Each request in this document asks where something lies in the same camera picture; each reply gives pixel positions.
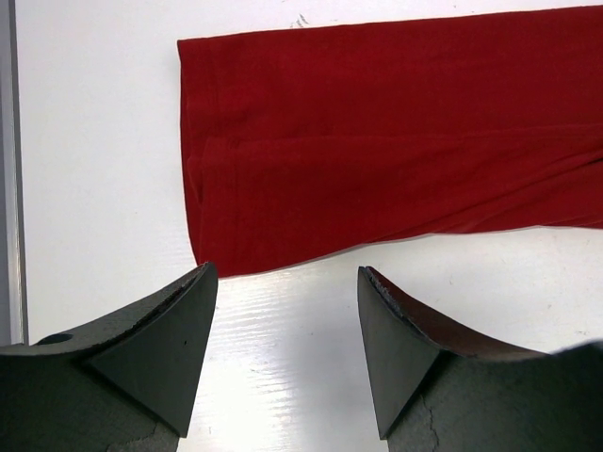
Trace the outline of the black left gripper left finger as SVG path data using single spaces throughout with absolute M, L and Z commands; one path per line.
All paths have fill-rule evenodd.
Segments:
M 159 291 L 38 343 L 1 349 L 5 451 L 174 451 L 188 434 L 218 275 Z

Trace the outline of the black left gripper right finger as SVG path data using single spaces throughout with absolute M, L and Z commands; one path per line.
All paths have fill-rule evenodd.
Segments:
M 602 345 L 552 354 L 441 314 L 376 269 L 357 300 L 380 438 L 392 451 L 598 451 Z

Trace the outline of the red t-shirt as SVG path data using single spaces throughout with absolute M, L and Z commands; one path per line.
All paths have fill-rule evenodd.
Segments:
M 602 225 L 602 9 L 180 40 L 195 260 Z

